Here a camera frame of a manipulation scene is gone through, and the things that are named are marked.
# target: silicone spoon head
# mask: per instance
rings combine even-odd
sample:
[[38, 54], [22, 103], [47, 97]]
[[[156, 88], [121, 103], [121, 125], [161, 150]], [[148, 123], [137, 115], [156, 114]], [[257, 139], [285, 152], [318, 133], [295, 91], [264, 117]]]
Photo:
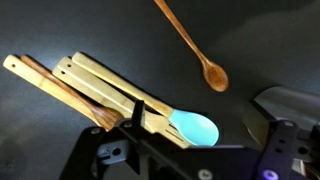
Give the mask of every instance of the silicone spoon head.
[[217, 126], [200, 114], [174, 109], [169, 120], [185, 139], [196, 146], [213, 146], [218, 141]]

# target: spoon handle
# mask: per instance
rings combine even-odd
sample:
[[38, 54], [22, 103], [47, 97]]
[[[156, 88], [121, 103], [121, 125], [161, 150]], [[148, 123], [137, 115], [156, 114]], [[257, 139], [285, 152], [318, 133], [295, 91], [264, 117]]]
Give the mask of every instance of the spoon handle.
[[188, 43], [190, 48], [196, 53], [196, 55], [200, 58], [201, 61], [206, 60], [205, 56], [201, 53], [196, 44], [192, 41], [191, 37], [188, 35], [187, 31], [181, 25], [179, 20], [173, 14], [169, 6], [166, 4], [164, 0], [155, 0], [156, 4], [162, 10], [162, 12], [167, 16], [172, 25], [177, 29], [182, 38]]
[[99, 122], [99, 124], [104, 127], [106, 130], [110, 130], [113, 126], [110, 122], [115, 122], [119, 118], [122, 118], [122, 115], [111, 109], [111, 108], [104, 108], [103, 110], [100, 109], [98, 106], [92, 104], [89, 100], [85, 99], [83, 96], [78, 94], [75, 90], [73, 90], [71, 87], [60, 81], [58, 78], [52, 75], [52, 73], [37, 63], [36, 61], [32, 60], [28, 56], [22, 56], [21, 61], [23, 61], [25, 64], [36, 70], [38, 73], [43, 75], [44, 77], [50, 79], [53, 83], [58, 85], [63, 90], [67, 91], [69, 94], [77, 98], [79, 101], [81, 101], [83, 104], [85, 104], [95, 115], [95, 119]]
[[57, 84], [44, 77], [33, 68], [23, 63], [19, 58], [9, 55], [3, 62], [3, 66], [12, 73], [38, 87], [42, 91], [79, 111], [81, 114], [87, 116], [89, 119], [99, 125], [98, 121], [94, 117], [94, 114], [85, 104], [65, 90], [61, 89]]
[[62, 58], [53, 69], [52, 74], [99, 104], [118, 110], [125, 118], [132, 116], [134, 102], [109, 84], [76, 65], [71, 59]]
[[151, 97], [147, 93], [142, 92], [138, 88], [129, 84], [127, 81], [123, 80], [122, 78], [120, 78], [107, 68], [103, 67], [102, 65], [98, 64], [97, 62], [93, 61], [89, 57], [85, 56], [84, 54], [80, 52], [75, 53], [75, 55], [73, 55], [72, 57], [72, 61], [78, 66], [82, 67], [83, 69], [89, 71], [90, 73], [103, 79], [104, 81], [118, 87], [124, 92], [133, 95], [139, 100], [144, 100], [148, 106], [158, 111], [163, 116], [167, 118], [171, 116], [173, 112], [172, 107]]
[[58, 85], [63, 90], [67, 91], [69, 94], [73, 95], [75, 98], [79, 99], [84, 104], [91, 106], [91, 104], [84, 99], [81, 95], [79, 95], [76, 91], [74, 91], [72, 88], [70, 88], [68, 85], [60, 81], [58, 78], [52, 75], [52, 73], [46, 69], [44, 66], [40, 65], [38, 62], [34, 61], [28, 56], [21, 56], [21, 61], [24, 62], [26, 65], [31, 67], [32, 69], [36, 70], [38, 73], [40, 73], [42, 76], [50, 79], [53, 83]]

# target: wooden handle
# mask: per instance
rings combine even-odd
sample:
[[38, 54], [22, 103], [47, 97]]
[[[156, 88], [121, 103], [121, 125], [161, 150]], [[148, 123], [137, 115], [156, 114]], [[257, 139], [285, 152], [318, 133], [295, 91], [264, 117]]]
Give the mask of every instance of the wooden handle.
[[[130, 99], [98, 77], [80, 68], [70, 59], [63, 58], [54, 68], [53, 74], [96, 102], [117, 109], [126, 118], [132, 116], [134, 103]], [[192, 145], [172, 125], [170, 126], [168, 119], [163, 116], [146, 111], [145, 122], [142, 126], [152, 134], [155, 132], [162, 134], [181, 148]]]
[[181, 25], [179, 20], [176, 18], [176, 16], [170, 10], [170, 8], [166, 4], [166, 2], [164, 0], [155, 0], [155, 2], [159, 6], [159, 8], [162, 10], [162, 12], [167, 16], [167, 18], [172, 23], [172, 25], [176, 28], [176, 30], [180, 33], [182, 38], [188, 43], [188, 45], [191, 47], [191, 49], [197, 54], [197, 56], [200, 58], [200, 60], [201, 61], [205, 60], [206, 59], [205, 56], [201, 53], [199, 48], [192, 41], [192, 39], [188, 35], [187, 31], [184, 29], [184, 27]]
[[134, 103], [88, 71], [74, 64], [69, 58], [62, 58], [52, 71], [53, 75], [96, 102], [118, 110], [130, 118]]
[[17, 57], [9, 55], [5, 59], [3, 66], [9, 71], [13, 72], [14, 74], [20, 76], [24, 80], [33, 84], [34, 86], [40, 88], [44, 92], [59, 99], [63, 103], [79, 111], [81, 114], [87, 116], [97, 125], [100, 125], [98, 121], [95, 119], [91, 110], [81, 101], [79, 101], [79, 99], [75, 98], [67, 91], [61, 89], [57, 84], [55, 84], [48, 78], [44, 77], [33, 68], [21, 62], [20, 59], [18, 59]]
[[170, 117], [173, 108], [164, 104], [163, 102], [149, 96], [148, 94], [140, 91], [136, 87], [132, 86], [116, 74], [112, 73], [110, 70], [104, 68], [97, 62], [93, 61], [92, 59], [88, 58], [87, 56], [83, 55], [80, 52], [77, 52], [73, 57], [72, 61], [82, 67], [83, 69], [91, 72], [92, 74], [96, 75], [97, 77], [107, 81], [108, 83], [120, 88], [124, 92], [127, 92], [139, 100], [144, 100], [145, 103], [150, 106], [151, 108], [155, 109], [159, 113], [161, 113], [165, 117]]
[[32, 69], [36, 70], [38, 73], [40, 73], [42, 76], [46, 77], [47, 79], [50, 79], [52, 82], [57, 84], [60, 88], [67, 91], [69, 94], [74, 96], [75, 98], [79, 99], [82, 103], [86, 104], [87, 106], [91, 107], [91, 104], [84, 99], [81, 95], [79, 95], [76, 91], [74, 91], [72, 88], [70, 88], [68, 85], [54, 77], [51, 72], [46, 69], [41, 64], [37, 63], [33, 59], [31, 59], [28, 56], [21, 56], [21, 61], [24, 62], [26, 65], [31, 67]]

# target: wooden utensil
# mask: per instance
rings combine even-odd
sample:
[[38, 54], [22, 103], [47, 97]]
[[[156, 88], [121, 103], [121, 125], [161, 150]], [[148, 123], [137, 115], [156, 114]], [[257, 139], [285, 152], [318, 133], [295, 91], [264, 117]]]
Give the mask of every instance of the wooden utensil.
[[203, 75], [210, 85], [210, 87], [218, 92], [223, 92], [228, 88], [229, 80], [226, 72], [216, 63], [210, 61], [206, 58], [200, 49], [195, 45], [192, 41], [191, 37], [188, 35], [187, 31], [183, 28], [181, 23], [178, 21], [176, 16], [172, 13], [169, 6], [165, 3], [164, 0], [155, 0], [156, 4], [160, 7], [162, 12], [167, 16], [173, 26], [180, 33], [182, 38], [187, 42], [190, 48], [196, 53], [198, 56], [202, 68]]
[[60, 88], [67, 91], [69, 94], [71, 94], [72, 96], [80, 100], [83, 104], [85, 104], [92, 111], [95, 119], [99, 122], [99, 124], [106, 130], [112, 129], [117, 120], [123, 119], [123, 115], [121, 115], [116, 110], [103, 106], [97, 106], [92, 102], [88, 101], [87, 99], [79, 95], [76, 91], [74, 91], [72, 88], [70, 88], [69, 86], [61, 82], [59, 79], [57, 79], [55, 76], [53, 76], [51, 72], [48, 71], [46, 68], [33, 61], [31, 58], [27, 56], [22, 56], [21, 61], [33, 68], [34, 70], [36, 70], [44, 77], [50, 79]]
[[72, 57], [72, 61], [97, 77], [135, 96], [139, 100], [144, 100], [151, 108], [167, 117], [178, 129], [180, 134], [194, 145], [212, 146], [217, 142], [219, 130], [210, 119], [200, 114], [173, 109], [140, 91], [82, 53], [77, 52]]
[[69, 94], [67, 91], [61, 89], [51, 80], [42, 76], [40, 73], [23, 63], [19, 58], [9, 55], [3, 62], [3, 66], [44, 92], [79, 111], [81, 114], [85, 115], [99, 125], [99, 122], [95, 119], [93, 113], [85, 104]]
[[[107, 105], [111, 101], [116, 103], [119, 106], [117, 110], [126, 118], [132, 116], [134, 103], [130, 99], [98, 77], [77, 66], [69, 58], [63, 58], [54, 68], [53, 74], [102, 105]], [[150, 133], [158, 132], [181, 148], [192, 145], [163, 116], [146, 111], [145, 121], [142, 123], [142, 126]]]

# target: wooden spatula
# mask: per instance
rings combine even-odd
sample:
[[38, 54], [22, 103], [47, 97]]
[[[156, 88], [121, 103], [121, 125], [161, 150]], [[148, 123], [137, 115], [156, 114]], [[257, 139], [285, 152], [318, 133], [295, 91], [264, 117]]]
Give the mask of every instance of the wooden spatula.
[[[98, 77], [74, 64], [69, 58], [63, 58], [53, 70], [53, 74], [100, 104], [108, 105], [108, 102], [113, 102], [121, 106], [122, 108], [117, 110], [125, 117], [131, 117], [134, 103], [130, 99]], [[158, 132], [162, 134], [182, 148], [191, 146], [191, 143], [172, 127], [168, 119], [161, 115], [146, 111], [142, 126], [150, 133]]]
[[50, 71], [29, 57], [23, 56], [22, 61], [10, 55], [6, 58], [3, 65], [28, 82], [77, 109], [79, 112], [84, 113], [106, 130], [110, 130], [115, 121], [123, 118], [119, 112], [110, 108], [103, 107], [103, 109], [101, 108], [103, 112], [99, 112], [98, 106], [93, 105], [90, 101], [83, 98], [73, 89], [54, 77]]

